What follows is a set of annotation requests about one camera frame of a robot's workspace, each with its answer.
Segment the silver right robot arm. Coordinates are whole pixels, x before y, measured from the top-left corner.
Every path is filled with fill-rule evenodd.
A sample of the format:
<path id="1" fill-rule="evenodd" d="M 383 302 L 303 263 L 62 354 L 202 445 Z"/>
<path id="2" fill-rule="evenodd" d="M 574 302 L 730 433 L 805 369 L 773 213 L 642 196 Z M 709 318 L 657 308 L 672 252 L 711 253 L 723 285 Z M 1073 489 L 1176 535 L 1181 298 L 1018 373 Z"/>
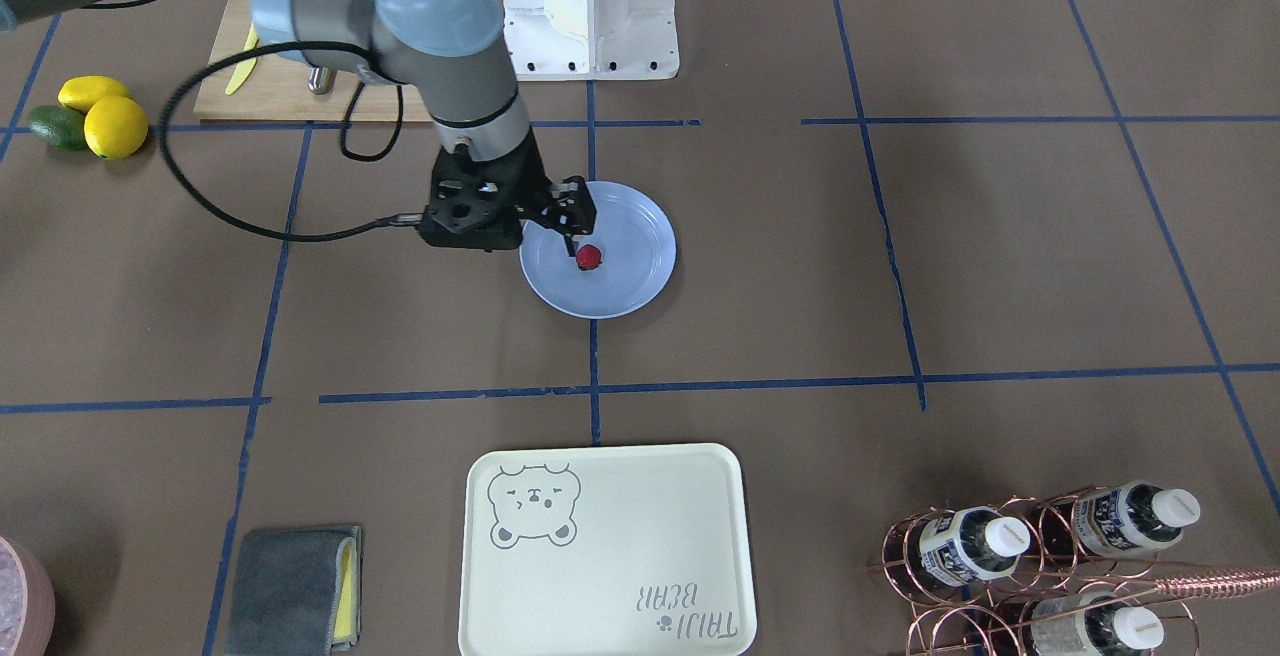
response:
<path id="1" fill-rule="evenodd" d="M 3 29 L 108 0 L 3 0 Z M 561 234 L 570 251 L 594 232 L 585 179 L 552 182 L 521 99 L 499 0 L 250 0 L 260 45 L 349 72 L 371 85 L 416 88 L 440 141 L 431 192 L 417 214 L 398 214 L 300 243 L 411 227 L 444 249 L 513 250 L 531 223 Z"/>

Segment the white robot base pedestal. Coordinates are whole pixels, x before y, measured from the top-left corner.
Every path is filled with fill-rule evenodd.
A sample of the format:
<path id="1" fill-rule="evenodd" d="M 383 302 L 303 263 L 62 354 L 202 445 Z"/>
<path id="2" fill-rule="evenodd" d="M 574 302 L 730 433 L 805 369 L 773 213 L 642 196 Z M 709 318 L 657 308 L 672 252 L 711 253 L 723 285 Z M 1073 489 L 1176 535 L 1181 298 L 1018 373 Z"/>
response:
<path id="1" fill-rule="evenodd" d="M 662 81 L 681 67 L 676 0 L 503 0 L 521 82 Z"/>

